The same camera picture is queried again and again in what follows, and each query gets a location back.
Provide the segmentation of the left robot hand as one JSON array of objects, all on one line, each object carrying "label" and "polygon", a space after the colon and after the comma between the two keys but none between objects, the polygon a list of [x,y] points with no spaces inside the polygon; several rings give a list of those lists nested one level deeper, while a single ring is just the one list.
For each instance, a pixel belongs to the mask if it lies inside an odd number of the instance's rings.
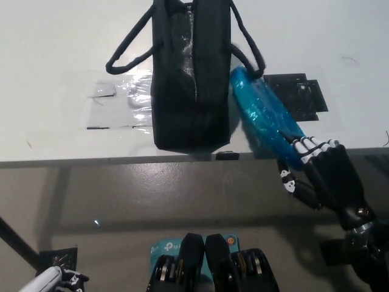
[{"label": "left robot hand", "polygon": [[61,282],[59,287],[67,288],[74,292],[85,292],[84,284],[89,281],[89,277],[70,269],[61,269]]}]

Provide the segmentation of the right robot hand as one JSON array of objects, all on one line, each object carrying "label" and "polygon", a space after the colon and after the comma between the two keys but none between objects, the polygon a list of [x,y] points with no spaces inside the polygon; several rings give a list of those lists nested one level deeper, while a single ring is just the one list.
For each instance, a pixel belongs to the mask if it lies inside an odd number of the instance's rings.
[{"label": "right robot hand", "polygon": [[376,221],[358,173],[337,139],[324,142],[314,136],[284,138],[298,154],[309,180],[308,184],[298,180],[287,164],[278,160],[280,178],[288,194],[311,209],[325,207],[333,211],[344,231]]}]

